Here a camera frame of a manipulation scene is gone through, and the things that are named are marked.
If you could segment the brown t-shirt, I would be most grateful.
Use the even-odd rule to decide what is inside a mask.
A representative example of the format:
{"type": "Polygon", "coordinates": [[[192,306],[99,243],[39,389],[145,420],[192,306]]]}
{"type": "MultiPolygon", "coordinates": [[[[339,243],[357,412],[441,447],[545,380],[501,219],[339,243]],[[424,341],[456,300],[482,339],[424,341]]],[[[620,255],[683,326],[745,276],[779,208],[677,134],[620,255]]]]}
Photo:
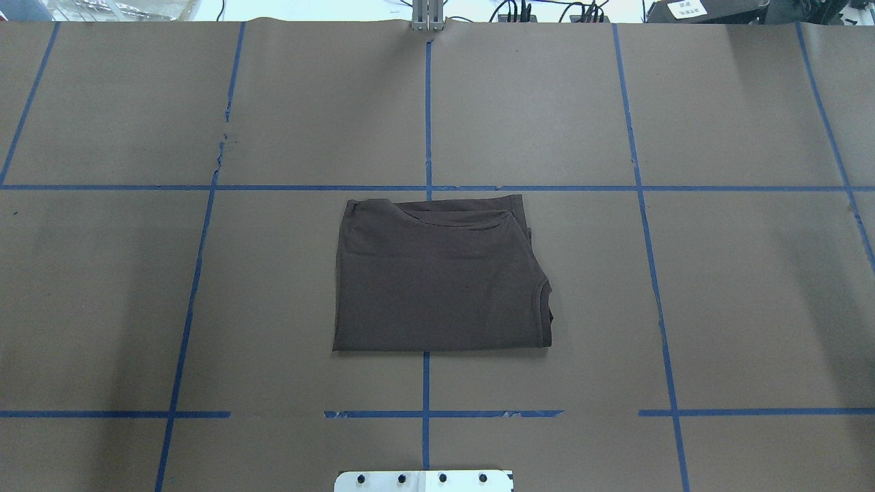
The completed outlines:
{"type": "Polygon", "coordinates": [[[521,194],[348,200],[332,350],[549,348],[550,294],[521,194]]]}

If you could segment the grey orange usb hub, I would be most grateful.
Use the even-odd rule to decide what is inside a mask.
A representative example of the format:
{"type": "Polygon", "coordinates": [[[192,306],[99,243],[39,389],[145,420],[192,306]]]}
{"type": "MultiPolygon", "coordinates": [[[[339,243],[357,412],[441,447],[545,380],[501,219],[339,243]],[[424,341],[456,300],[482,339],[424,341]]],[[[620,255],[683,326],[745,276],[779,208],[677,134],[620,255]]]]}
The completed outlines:
{"type": "Polygon", "coordinates": [[[527,24],[537,22],[530,1],[498,1],[488,23],[527,24]]]}
{"type": "Polygon", "coordinates": [[[604,24],[610,20],[604,12],[604,6],[610,1],[575,1],[565,4],[557,22],[566,20],[572,24],[604,24]],[[573,8],[578,8],[578,14],[571,14],[573,8]]]}

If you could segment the black box with label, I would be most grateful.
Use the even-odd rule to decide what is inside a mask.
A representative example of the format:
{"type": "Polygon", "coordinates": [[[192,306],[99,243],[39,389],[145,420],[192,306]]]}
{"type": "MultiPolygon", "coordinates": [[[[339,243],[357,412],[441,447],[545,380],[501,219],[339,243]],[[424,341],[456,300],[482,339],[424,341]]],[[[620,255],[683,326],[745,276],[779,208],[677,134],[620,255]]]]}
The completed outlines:
{"type": "Polygon", "coordinates": [[[647,10],[647,24],[748,25],[768,9],[768,1],[657,1],[647,10]]]}

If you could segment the clear plastic bag sheet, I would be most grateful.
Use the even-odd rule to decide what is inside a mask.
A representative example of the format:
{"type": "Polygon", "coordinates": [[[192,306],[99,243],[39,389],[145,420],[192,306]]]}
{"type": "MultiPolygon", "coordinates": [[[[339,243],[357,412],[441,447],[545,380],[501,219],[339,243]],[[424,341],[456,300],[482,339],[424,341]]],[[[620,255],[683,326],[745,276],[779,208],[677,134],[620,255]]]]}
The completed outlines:
{"type": "Polygon", "coordinates": [[[42,1],[53,20],[172,22],[193,18],[200,1],[42,1]]]}

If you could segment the aluminium frame post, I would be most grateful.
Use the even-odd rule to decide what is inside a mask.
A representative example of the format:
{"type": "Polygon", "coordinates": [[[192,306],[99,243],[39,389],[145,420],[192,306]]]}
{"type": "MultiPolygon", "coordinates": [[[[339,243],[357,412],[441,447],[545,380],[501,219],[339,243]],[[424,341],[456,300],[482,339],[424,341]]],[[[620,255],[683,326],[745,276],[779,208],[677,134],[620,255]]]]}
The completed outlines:
{"type": "Polygon", "coordinates": [[[412,30],[416,32],[443,31],[446,14],[443,0],[404,1],[412,9],[412,30]]]}

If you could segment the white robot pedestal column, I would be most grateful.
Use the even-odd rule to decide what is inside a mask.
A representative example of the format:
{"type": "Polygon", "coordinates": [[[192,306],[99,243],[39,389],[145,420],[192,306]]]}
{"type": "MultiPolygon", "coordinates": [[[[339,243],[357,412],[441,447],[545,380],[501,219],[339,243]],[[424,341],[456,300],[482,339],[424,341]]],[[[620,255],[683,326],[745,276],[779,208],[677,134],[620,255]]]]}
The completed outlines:
{"type": "Polygon", "coordinates": [[[513,491],[513,472],[500,469],[342,472],[334,491],[513,491]]]}

